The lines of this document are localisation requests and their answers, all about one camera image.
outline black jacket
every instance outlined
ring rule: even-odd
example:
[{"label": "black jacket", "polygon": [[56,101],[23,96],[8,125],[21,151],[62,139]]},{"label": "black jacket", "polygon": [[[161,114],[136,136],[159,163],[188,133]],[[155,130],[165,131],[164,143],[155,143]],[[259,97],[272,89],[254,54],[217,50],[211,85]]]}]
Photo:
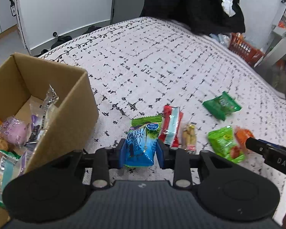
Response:
[{"label": "black jacket", "polygon": [[233,17],[223,11],[221,3],[222,0],[145,0],[141,16],[174,19],[190,26],[193,33],[244,33],[239,0],[233,0]]}]

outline metal screw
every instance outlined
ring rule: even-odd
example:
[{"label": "metal screw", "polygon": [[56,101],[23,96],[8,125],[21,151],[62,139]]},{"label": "metal screw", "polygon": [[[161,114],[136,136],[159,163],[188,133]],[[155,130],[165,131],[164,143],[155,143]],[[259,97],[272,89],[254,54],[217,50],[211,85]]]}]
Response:
[{"label": "metal screw", "polygon": [[95,180],[93,183],[92,183],[92,185],[94,186],[94,187],[96,187],[96,188],[104,188],[104,187],[106,187],[107,186],[107,182],[105,181],[105,180],[102,180],[102,179],[100,179],[100,180]]},{"label": "metal screw", "polygon": [[176,186],[178,186],[180,188],[187,188],[190,185],[191,185],[191,182],[189,180],[180,179],[180,180],[176,181]]}]

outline white bedspread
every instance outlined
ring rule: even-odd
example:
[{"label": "white bedspread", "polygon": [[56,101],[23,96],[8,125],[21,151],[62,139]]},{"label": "white bedspread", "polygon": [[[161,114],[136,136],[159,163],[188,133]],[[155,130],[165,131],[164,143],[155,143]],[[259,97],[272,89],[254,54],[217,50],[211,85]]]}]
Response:
[{"label": "white bedspread", "polygon": [[[142,17],[80,36],[41,58],[85,68],[99,108],[89,153],[116,146],[132,118],[156,115],[165,104],[180,106],[182,124],[196,123],[197,150],[212,150],[209,131],[223,126],[250,129],[257,139],[286,146],[286,105],[238,56],[207,36],[196,36],[170,22]],[[216,120],[202,102],[223,91],[243,107],[226,121]],[[242,166],[270,179],[282,192],[285,175],[255,153]],[[89,178],[87,170],[85,180]],[[172,170],[154,166],[110,170],[112,181],[172,181]],[[194,183],[199,183],[192,169]]]}]

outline white wall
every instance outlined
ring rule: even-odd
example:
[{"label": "white wall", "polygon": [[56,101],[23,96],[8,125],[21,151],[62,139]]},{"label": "white wall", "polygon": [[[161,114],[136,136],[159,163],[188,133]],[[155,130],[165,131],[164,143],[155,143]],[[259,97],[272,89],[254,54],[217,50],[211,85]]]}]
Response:
[{"label": "white wall", "polygon": [[75,29],[110,20],[112,0],[18,0],[30,49]]},{"label": "white wall", "polygon": [[281,0],[240,0],[246,26],[246,37],[256,47],[265,45],[271,31],[271,22]]}]

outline red plastic basket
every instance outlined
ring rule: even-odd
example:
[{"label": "red plastic basket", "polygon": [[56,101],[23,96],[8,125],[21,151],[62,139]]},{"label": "red plastic basket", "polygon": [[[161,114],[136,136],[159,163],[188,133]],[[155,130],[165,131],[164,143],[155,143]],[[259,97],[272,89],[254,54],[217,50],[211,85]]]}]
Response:
[{"label": "red plastic basket", "polygon": [[251,67],[264,56],[264,53],[237,37],[235,33],[232,33],[229,50],[241,56]]}]

